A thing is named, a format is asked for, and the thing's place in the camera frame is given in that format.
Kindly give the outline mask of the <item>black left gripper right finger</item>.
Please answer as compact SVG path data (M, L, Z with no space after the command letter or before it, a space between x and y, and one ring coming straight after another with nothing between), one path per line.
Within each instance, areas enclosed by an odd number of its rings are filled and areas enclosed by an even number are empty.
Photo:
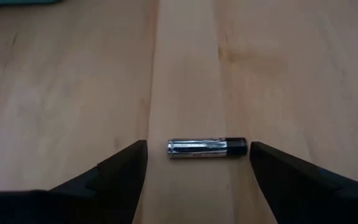
M278 224L358 224L358 181L262 142L250 162Z

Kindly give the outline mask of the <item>teal plastic bin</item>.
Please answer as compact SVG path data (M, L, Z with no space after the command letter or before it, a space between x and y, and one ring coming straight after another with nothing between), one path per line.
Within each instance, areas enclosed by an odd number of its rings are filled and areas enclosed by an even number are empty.
M0 6L27 5L27 4L52 4L62 0L0 0Z

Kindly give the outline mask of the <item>silver black battery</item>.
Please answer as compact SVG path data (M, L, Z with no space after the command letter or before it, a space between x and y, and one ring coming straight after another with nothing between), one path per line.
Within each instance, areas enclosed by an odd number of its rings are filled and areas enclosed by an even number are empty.
M248 153L246 138L169 139L171 159L192 157L241 157Z

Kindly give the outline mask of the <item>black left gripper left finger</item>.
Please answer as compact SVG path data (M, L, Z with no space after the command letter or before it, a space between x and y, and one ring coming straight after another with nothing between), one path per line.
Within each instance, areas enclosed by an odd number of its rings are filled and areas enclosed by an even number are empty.
M50 190L0 192L0 224L131 224L147 170L138 140Z

